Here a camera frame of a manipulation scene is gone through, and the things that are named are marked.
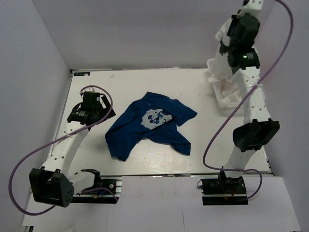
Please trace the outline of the white t shirt red print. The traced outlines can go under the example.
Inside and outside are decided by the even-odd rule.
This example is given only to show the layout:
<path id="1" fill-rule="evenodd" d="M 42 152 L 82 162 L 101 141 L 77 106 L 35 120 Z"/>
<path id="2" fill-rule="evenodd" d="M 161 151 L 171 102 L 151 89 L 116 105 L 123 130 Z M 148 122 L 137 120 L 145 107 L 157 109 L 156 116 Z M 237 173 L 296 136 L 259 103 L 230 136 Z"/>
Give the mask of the white t shirt red print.
<path id="1" fill-rule="evenodd" d="M 224 48 L 225 46 L 229 46 L 230 37 L 227 36 L 227 32 L 230 28 L 231 22 L 232 18 L 229 18 L 216 33 L 215 39 L 218 42 L 217 51 L 214 59 L 209 59 L 210 63 L 208 64 L 208 70 L 210 74 L 218 81 L 225 80 L 231 82 L 233 80 L 232 70 L 227 59 L 228 53 L 220 53 L 222 44 Z"/>

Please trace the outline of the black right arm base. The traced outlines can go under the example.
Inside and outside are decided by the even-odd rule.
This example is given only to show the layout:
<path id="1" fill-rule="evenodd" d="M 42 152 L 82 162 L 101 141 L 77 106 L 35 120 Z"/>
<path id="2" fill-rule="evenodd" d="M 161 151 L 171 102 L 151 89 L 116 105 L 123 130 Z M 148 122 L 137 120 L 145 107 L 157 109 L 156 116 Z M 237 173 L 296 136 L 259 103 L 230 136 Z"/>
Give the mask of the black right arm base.
<path id="1" fill-rule="evenodd" d="M 242 177 L 235 183 L 221 185 L 219 179 L 206 178 L 197 182 L 197 188 L 202 190 L 204 206 L 248 205 L 247 190 Z"/>

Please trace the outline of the blue label sticker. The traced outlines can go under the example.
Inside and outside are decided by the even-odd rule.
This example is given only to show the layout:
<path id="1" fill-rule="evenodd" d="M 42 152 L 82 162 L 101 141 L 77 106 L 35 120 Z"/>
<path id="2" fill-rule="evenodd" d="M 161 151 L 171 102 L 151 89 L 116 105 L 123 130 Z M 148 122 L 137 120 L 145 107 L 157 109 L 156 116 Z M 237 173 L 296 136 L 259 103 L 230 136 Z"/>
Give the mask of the blue label sticker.
<path id="1" fill-rule="evenodd" d="M 89 76 L 91 72 L 75 72 L 73 76 Z"/>

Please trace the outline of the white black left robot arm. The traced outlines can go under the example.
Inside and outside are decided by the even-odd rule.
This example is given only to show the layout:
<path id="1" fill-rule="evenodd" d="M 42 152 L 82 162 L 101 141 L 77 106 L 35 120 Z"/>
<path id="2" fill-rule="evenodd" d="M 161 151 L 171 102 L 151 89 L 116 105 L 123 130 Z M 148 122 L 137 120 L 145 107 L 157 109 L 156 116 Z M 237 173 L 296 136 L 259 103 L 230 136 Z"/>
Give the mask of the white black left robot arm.
<path id="1" fill-rule="evenodd" d="M 102 187 L 100 172 L 95 169 L 82 169 L 69 175 L 73 158 L 90 132 L 89 125 L 115 116 L 105 94 L 86 91 L 82 98 L 67 118 L 64 140 L 56 143 L 41 168 L 34 168 L 29 174 L 36 202 L 67 207 L 75 194 L 95 192 Z"/>

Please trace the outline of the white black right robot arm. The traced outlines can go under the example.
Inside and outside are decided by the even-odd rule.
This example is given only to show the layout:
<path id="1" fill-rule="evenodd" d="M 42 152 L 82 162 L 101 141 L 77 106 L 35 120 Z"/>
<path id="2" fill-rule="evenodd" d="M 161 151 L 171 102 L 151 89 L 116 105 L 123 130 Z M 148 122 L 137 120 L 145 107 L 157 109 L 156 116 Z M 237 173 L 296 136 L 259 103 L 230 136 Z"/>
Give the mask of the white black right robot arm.
<path id="1" fill-rule="evenodd" d="M 243 125 L 234 129 L 234 149 L 223 166 L 227 178 L 239 178 L 256 151 L 266 145 L 280 128 L 267 110 L 260 80 L 260 62 L 254 49 L 260 22 L 249 13 L 233 15 L 228 21 L 215 57 L 217 76 L 235 81 L 243 100 Z"/>

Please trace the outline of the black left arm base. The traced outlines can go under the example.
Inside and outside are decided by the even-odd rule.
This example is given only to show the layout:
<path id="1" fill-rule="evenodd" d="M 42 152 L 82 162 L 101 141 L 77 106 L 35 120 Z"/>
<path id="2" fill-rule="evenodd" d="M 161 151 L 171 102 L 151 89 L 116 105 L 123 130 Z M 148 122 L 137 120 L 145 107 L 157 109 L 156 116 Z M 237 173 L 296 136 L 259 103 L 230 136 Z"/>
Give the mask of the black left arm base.
<path id="1" fill-rule="evenodd" d="M 121 193 L 122 177 L 101 177 L 97 187 L 90 187 L 74 195 L 72 203 L 116 204 Z"/>

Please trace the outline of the blue mickey t shirt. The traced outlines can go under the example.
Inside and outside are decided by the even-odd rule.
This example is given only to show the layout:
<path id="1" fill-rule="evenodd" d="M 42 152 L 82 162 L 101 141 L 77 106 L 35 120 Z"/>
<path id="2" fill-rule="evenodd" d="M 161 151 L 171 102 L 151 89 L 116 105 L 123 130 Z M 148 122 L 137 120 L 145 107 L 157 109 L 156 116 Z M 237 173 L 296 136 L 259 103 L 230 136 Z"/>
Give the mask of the blue mickey t shirt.
<path id="1" fill-rule="evenodd" d="M 134 146 L 146 138 L 189 156 L 191 144 L 177 128 L 196 115 L 177 99 L 147 92 L 131 103 L 105 134 L 110 155 L 126 161 Z"/>

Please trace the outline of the white plastic basket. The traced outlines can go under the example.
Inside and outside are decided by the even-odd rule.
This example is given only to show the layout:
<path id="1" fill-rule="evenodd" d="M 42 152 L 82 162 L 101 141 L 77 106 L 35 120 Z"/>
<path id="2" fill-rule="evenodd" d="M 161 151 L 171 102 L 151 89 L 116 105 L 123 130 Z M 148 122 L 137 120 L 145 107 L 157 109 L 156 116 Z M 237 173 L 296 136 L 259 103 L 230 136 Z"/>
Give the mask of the white plastic basket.
<path id="1" fill-rule="evenodd" d="M 215 94 L 218 107 L 224 110 L 236 108 L 241 102 L 241 95 L 236 82 L 234 80 L 229 82 L 216 79 L 209 69 L 207 69 L 206 75 Z"/>

